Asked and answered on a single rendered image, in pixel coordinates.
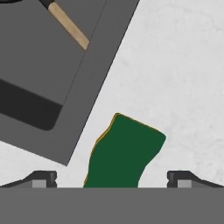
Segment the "grey sink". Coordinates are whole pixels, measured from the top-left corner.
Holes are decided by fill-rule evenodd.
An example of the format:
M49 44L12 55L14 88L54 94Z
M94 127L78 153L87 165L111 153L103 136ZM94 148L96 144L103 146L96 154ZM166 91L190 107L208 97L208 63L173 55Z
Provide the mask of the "grey sink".
M55 0L86 50L39 0L0 3L0 141L67 165L139 0Z

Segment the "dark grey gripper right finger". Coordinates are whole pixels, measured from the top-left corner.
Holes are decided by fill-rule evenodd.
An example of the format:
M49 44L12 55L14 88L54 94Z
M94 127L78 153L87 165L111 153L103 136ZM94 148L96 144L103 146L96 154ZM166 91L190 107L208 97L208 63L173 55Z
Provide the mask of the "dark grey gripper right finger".
M198 178L190 171L168 171L168 188L224 188L224 185L218 185Z

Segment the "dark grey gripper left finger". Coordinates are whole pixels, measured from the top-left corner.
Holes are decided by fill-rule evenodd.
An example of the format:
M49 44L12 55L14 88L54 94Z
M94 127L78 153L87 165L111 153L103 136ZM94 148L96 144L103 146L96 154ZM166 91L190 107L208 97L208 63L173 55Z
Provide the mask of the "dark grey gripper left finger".
M2 188L56 188L56 179L56 171L34 171L24 179L2 185Z

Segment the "green sponge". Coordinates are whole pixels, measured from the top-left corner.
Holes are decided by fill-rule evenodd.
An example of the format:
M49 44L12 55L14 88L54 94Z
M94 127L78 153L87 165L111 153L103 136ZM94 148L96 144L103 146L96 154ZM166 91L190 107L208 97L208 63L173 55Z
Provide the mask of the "green sponge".
M91 151L84 187L138 187L165 139L159 130L115 113Z

